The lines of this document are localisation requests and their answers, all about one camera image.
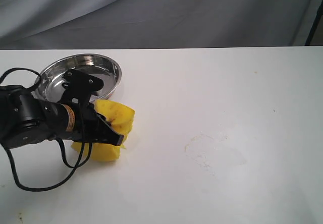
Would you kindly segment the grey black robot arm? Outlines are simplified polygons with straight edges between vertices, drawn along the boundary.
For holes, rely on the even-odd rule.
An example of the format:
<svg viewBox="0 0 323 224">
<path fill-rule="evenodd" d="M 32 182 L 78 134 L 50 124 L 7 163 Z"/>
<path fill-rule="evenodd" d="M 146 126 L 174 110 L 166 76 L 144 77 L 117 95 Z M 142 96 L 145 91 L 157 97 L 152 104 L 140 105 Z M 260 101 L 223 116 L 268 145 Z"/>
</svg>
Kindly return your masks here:
<svg viewBox="0 0 323 224">
<path fill-rule="evenodd" d="M 1 87 L 1 145 L 8 149 L 44 140 L 72 140 L 120 146 L 124 136 L 89 102 L 92 93 L 68 84 L 61 99 L 34 98 L 21 85 Z"/>
</svg>

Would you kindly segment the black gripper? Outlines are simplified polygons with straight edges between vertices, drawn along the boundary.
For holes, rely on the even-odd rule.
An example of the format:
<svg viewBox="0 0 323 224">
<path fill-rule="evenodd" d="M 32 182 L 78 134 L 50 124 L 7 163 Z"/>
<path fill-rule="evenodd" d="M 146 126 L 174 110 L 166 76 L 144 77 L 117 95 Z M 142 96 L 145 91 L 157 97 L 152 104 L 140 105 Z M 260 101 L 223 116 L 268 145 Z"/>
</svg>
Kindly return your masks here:
<svg viewBox="0 0 323 224">
<path fill-rule="evenodd" d="M 112 128 L 107 118 L 98 114 L 93 103 L 54 103 L 40 100 L 42 118 L 37 129 L 37 141 L 73 140 L 121 146 L 124 135 Z"/>
</svg>

